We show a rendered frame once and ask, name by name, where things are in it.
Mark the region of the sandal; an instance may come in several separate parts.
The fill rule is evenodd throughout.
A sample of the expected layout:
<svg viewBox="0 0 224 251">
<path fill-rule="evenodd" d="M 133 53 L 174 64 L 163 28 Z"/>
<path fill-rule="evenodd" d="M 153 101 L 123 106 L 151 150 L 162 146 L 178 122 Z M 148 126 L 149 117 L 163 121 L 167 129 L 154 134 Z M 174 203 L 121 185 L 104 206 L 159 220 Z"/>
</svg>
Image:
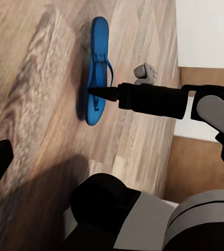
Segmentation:
<svg viewBox="0 0 224 251">
<path fill-rule="evenodd" d="M 101 118 L 106 99 L 91 95 L 89 88 L 107 88 L 107 66 L 111 70 L 113 82 L 113 68 L 108 60 L 109 28 L 104 17 L 95 17 L 91 29 L 91 62 L 85 96 L 85 121 L 89 126 L 95 125 Z"/>
</svg>

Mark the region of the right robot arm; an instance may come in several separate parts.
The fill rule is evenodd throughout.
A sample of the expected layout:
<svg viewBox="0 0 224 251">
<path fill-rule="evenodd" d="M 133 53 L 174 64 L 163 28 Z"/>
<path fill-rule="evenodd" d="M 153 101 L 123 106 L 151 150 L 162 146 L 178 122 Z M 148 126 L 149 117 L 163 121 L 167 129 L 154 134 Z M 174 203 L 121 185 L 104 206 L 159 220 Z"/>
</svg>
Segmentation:
<svg viewBox="0 0 224 251">
<path fill-rule="evenodd" d="M 188 92 L 195 90 L 191 119 L 203 121 L 218 131 L 215 139 L 224 144 L 224 86 L 184 85 L 182 88 L 155 86 L 158 73 L 145 62 L 134 70 L 134 84 L 122 83 L 118 87 L 89 88 L 88 93 L 109 101 L 117 101 L 120 109 L 183 119 L 187 107 Z"/>
</svg>

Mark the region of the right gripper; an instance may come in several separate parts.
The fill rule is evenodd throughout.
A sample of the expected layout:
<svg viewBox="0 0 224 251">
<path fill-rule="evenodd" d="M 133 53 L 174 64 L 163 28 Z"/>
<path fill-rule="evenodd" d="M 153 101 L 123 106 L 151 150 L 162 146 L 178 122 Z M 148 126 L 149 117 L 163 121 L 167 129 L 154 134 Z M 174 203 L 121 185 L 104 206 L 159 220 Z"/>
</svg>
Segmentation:
<svg viewBox="0 0 224 251">
<path fill-rule="evenodd" d="M 161 102 L 167 87 L 155 85 L 134 85 L 131 83 L 118 84 L 118 87 L 89 88 L 88 93 L 109 101 L 117 101 L 120 109 L 129 109 L 135 112 L 161 115 Z"/>
</svg>

